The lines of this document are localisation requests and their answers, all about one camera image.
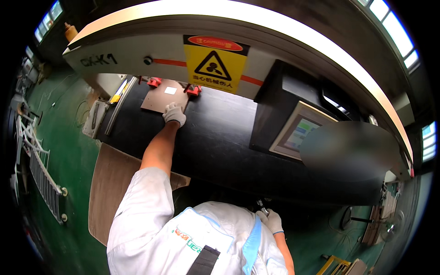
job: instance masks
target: white work uniform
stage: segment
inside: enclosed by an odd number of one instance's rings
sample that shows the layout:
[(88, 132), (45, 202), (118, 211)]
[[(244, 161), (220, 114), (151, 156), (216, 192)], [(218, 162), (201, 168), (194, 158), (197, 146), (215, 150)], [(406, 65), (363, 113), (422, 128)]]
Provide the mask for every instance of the white work uniform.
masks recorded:
[(207, 245), (220, 252), (213, 275), (288, 274), (272, 233), (247, 209), (205, 202), (173, 214), (168, 175), (136, 172), (110, 229), (110, 272), (185, 275)]

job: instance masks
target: orange bottle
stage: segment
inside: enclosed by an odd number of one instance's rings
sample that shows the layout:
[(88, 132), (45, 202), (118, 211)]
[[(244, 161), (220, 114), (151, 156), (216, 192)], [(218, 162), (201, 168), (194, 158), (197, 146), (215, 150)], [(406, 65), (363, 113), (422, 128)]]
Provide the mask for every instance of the orange bottle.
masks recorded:
[(69, 24), (67, 24), (66, 22), (64, 22), (64, 25), (66, 26), (66, 32), (64, 33), (64, 35), (67, 38), (67, 41), (72, 41), (75, 36), (78, 34), (77, 29), (75, 28), (75, 26), (71, 26)]

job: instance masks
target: warning triangle symbol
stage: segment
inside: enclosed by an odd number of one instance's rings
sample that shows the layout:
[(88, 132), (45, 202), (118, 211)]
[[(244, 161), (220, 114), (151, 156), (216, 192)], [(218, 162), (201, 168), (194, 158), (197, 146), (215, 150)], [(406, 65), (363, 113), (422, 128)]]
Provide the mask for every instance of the warning triangle symbol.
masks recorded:
[(205, 59), (200, 62), (194, 72), (226, 81), (232, 80), (216, 51), (210, 52)]

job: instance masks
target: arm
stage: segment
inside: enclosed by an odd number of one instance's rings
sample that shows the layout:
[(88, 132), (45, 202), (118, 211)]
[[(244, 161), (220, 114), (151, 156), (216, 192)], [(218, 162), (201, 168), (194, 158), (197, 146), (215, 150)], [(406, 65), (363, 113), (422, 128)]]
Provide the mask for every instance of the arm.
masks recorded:
[(152, 139), (145, 149), (139, 170), (147, 167), (157, 167), (171, 176), (172, 153), (174, 151), (174, 139), (180, 123), (173, 120), (165, 124), (165, 127)]
[(137, 240), (136, 245), (142, 247), (148, 243), (174, 214), (169, 182), (172, 153), (177, 129), (186, 116), (172, 103), (163, 117), (165, 127), (145, 150), (140, 170), (132, 177), (115, 213), (107, 242), (109, 263), (127, 256), (124, 244)]
[(268, 216), (264, 215), (261, 211), (257, 211), (255, 214), (260, 217), (261, 222), (265, 224), (272, 232), (275, 238), (276, 246), (278, 247), (279, 251), (281, 251), (282, 257), (284, 258), (284, 263), (289, 275), (295, 275), (292, 255), (287, 247), (284, 230), (281, 227), (281, 218), (272, 209), (268, 209), (268, 211)]
[(274, 234), (276, 246), (281, 251), (282, 256), (284, 257), (284, 262), (286, 263), (287, 271), (289, 271), (289, 275), (295, 275), (295, 268), (293, 266), (292, 255), (290, 254), (289, 248), (286, 244), (286, 237), (284, 236), (284, 232), (279, 232)]
[(171, 176), (172, 154), (177, 130), (185, 124), (186, 116), (175, 103), (167, 105), (163, 114), (165, 127), (152, 139), (145, 149), (139, 170), (157, 167)]

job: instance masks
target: white label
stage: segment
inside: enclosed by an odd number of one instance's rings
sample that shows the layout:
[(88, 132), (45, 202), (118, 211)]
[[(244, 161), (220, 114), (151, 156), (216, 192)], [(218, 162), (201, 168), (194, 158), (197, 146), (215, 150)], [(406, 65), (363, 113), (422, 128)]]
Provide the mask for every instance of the white label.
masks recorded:
[(165, 89), (165, 94), (170, 94), (170, 95), (174, 95), (177, 91), (177, 88), (173, 88), (173, 87), (167, 87)]

